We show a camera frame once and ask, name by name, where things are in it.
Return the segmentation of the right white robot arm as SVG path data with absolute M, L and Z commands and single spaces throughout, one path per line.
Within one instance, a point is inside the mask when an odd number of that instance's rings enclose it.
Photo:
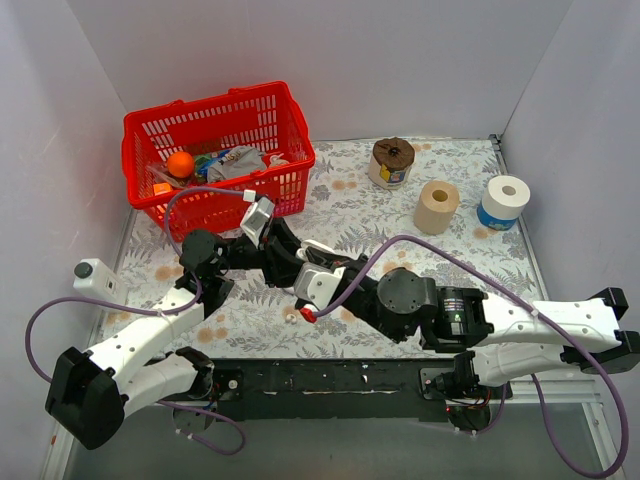
M 439 286 L 404 268 L 357 281 L 363 265 L 342 260 L 320 270 L 307 288 L 310 301 L 324 309 L 344 295 L 341 307 L 394 342 L 418 334 L 423 349 L 453 355 L 452 371 L 427 383 L 446 397 L 475 397 L 548 370 L 616 374 L 639 363 L 638 333 L 618 325 L 626 309 L 619 289 L 526 309 L 479 289 Z

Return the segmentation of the white oval earbud charging case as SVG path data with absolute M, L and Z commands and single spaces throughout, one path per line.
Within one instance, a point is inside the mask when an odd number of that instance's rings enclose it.
M 300 260 L 315 262 L 317 258 L 335 254 L 336 252 L 329 246 L 316 240 L 307 239 L 300 243 L 295 256 Z

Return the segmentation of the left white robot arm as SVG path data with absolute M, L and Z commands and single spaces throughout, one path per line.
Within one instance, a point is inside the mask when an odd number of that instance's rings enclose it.
M 69 348 L 56 362 L 45 409 L 88 450 L 159 400 L 216 399 L 225 386 L 207 355 L 183 347 L 160 361 L 154 356 L 224 304 L 234 285 L 228 271 L 261 270 L 268 286 L 292 286 L 303 264 L 302 242 L 281 218 L 256 237 L 224 239 L 198 229 L 185 237 L 180 263 L 183 275 L 149 314 L 86 351 Z

